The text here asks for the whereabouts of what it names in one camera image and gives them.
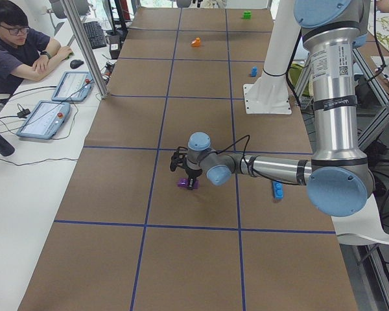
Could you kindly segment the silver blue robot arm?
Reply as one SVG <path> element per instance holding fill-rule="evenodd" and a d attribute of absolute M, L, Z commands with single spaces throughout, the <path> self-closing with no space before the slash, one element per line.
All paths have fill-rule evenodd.
<path fill-rule="evenodd" d="M 357 141 L 357 97 L 353 49 L 368 31 L 369 1 L 281 1 L 263 73 L 244 86 L 248 113 L 281 113 L 287 108 L 287 71 L 297 42 L 309 53 L 316 152 L 310 160 L 248 154 L 220 154 L 207 134 L 189 138 L 182 167 L 189 181 L 205 174 L 222 185 L 234 173 L 304 185 L 312 204 L 345 217 L 360 211 L 373 192 L 373 175 Z"/>

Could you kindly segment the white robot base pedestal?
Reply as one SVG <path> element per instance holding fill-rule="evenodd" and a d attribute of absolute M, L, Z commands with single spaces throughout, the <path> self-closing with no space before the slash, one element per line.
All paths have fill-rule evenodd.
<path fill-rule="evenodd" d="M 301 31 L 294 17 L 294 4 L 293 0 L 279 2 L 263 72 L 254 84 L 243 85 L 247 114 L 292 113 L 287 77 Z"/>

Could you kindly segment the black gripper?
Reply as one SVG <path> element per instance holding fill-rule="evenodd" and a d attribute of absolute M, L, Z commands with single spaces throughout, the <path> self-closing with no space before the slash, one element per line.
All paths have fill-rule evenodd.
<path fill-rule="evenodd" d="M 187 167 L 185 169 L 185 171 L 186 171 L 186 174 L 188 176 L 187 189 L 188 190 L 197 189 L 197 178 L 199 176 L 201 176 L 201 170 L 200 169 L 192 169 L 192 168 Z"/>

